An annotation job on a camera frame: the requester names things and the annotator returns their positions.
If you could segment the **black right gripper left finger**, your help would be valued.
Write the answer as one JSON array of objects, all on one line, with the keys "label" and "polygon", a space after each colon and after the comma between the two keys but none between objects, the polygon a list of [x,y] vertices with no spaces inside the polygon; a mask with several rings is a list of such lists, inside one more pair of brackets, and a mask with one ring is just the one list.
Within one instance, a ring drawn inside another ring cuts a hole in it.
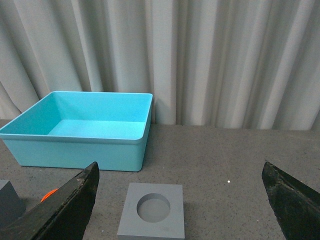
[{"label": "black right gripper left finger", "polygon": [[100,179],[91,163],[25,215],[0,230],[2,240],[81,240],[90,221]]}]

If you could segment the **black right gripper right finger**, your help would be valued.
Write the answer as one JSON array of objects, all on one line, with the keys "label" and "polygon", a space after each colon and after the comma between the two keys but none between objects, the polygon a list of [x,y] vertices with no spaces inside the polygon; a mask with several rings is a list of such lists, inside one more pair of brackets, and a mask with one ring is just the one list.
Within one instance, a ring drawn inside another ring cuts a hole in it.
[{"label": "black right gripper right finger", "polygon": [[261,177],[284,237],[287,240],[318,240],[320,194],[268,161]]}]

